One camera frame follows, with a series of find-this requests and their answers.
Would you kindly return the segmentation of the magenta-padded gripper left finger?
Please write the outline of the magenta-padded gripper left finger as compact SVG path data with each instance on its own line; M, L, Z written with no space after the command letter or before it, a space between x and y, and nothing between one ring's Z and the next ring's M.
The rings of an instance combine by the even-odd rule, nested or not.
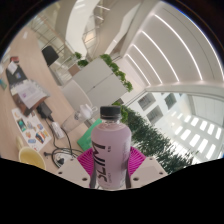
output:
M77 158L68 159L56 172L56 175L84 188L96 187L96 172L92 149L88 149Z

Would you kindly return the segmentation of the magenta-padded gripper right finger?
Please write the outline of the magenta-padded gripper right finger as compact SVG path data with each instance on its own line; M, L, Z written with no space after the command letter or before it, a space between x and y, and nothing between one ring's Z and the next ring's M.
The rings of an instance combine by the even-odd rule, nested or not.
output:
M146 157L138 149L131 148L126 175L127 188L140 188L165 176L166 171L153 156Z

